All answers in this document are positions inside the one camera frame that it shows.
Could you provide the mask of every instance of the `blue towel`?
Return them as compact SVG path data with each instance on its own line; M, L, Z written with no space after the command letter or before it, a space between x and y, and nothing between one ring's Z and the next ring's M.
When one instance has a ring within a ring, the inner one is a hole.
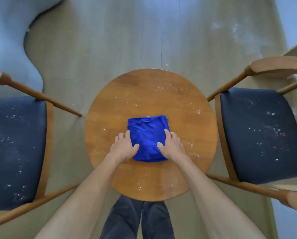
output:
M128 120L127 129L130 130L132 145L140 145L140 149L133 157L134 160L144 162L160 162L167 160L157 143L165 145L164 129L170 130L166 116L138 117Z

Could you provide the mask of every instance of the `chair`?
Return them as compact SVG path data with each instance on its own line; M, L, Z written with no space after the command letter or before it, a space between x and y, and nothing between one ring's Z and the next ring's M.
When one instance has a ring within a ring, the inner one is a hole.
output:
M219 139L229 178L211 179L279 200L297 210L297 192L258 184L297 177L297 123L283 97L297 81L278 90L233 88L248 76L297 74L297 57L257 60L236 78L213 92Z
M69 185L45 195L53 146L53 107L75 110L0 71L0 85L30 96L0 99L0 225L74 189Z

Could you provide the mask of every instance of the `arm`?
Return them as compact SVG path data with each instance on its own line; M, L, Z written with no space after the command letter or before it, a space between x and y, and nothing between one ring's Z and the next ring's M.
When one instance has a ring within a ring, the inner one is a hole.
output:
M139 150L130 131L115 137L110 152L57 210L35 239L89 238L102 211L111 180L119 165Z
M179 137L165 130L157 146L181 170L211 239L266 239L254 223L186 155Z

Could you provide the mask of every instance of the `table top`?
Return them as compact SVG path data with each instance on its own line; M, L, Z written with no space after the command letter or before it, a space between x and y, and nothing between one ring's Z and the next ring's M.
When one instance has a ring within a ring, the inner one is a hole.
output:
M93 167L110 151L115 136L127 131L128 118L165 115L170 131L180 138L188 156L206 172L217 146L217 125L205 96L188 80L161 69L123 74L102 89L92 103L85 126L86 148ZM162 201L188 186L170 160L121 164L111 187L130 198Z

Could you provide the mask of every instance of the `wooden floor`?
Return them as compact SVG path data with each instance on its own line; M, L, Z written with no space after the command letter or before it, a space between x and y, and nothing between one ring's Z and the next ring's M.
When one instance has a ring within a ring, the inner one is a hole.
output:
M170 70L207 96L251 61L284 51L271 0L64 0L33 24L25 48L43 77L44 92L84 115L108 82L131 70ZM283 84L247 78L238 86ZM47 192L80 182L92 170L84 145L85 117L56 109L54 124ZM227 175L220 144L210 170ZM274 238L266 198L219 186L267 238ZM33 238L69 195L1 226L0 238ZM99 238L118 197L109 191L93 238ZM176 238L208 238L190 192L166 204Z

